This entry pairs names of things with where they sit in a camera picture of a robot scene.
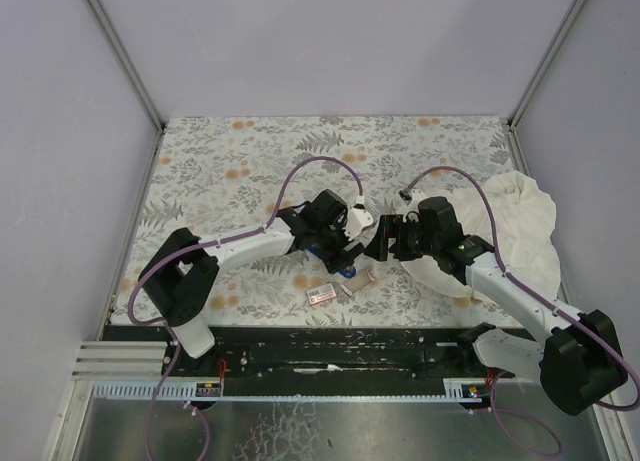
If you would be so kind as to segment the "blue stapler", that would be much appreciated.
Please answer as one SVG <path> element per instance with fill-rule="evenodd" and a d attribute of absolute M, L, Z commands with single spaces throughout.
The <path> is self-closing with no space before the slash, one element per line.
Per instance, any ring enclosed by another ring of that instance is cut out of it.
<path fill-rule="evenodd" d="M 315 258 L 317 258 L 318 260 L 320 260 L 325 266 L 327 265 L 323 255 L 316 249 L 314 248 L 310 248 L 309 249 L 309 253 L 314 256 Z M 343 265 L 340 269 L 330 272 L 333 274 L 339 274 L 342 277 L 346 278 L 346 279 L 350 279 L 353 278 L 356 273 L 356 267 L 353 264 L 348 264 L 348 265 Z"/>

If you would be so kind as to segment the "red white staple box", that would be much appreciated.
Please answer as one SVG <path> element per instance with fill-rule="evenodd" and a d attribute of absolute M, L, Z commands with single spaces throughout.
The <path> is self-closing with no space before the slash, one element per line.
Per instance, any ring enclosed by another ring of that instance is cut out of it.
<path fill-rule="evenodd" d="M 307 300 L 310 306 L 314 306 L 337 297 L 337 292 L 332 283 L 326 283 L 313 287 L 306 291 Z"/>

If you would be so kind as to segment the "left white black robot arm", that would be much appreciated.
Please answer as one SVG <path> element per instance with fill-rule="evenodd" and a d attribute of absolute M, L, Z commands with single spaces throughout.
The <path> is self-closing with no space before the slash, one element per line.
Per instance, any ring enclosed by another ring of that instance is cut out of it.
<path fill-rule="evenodd" d="M 216 279 L 266 258 L 309 251 L 336 274 L 364 251 L 356 238 L 375 224 L 359 196 L 349 206 L 329 189 L 312 201 L 278 210 L 264 225 L 224 233 L 211 241 L 180 228 L 145 266 L 139 282 L 186 354 L 202 357 L 215 346 L 203 311 Z"/>

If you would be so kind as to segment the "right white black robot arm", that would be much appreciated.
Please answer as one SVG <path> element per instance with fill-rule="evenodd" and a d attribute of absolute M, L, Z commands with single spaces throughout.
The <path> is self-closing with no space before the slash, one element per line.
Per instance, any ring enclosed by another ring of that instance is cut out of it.
<path fill-rule="evenodd" d="M 467 336 L 478 360 L 539 383 L 563 412 L 575 416 L 629 379 L 611 319 L 585 314 L 556 299 L 534 296 L 508 276 L 495 248 L 464 233 L 444 197 L 420 201 L 407 214 L 381 216 L 365 255 L 379 262 L 432 258 L 440 270 L 487 296 L 517 320 L 529 339 L 488 324 Z"/>

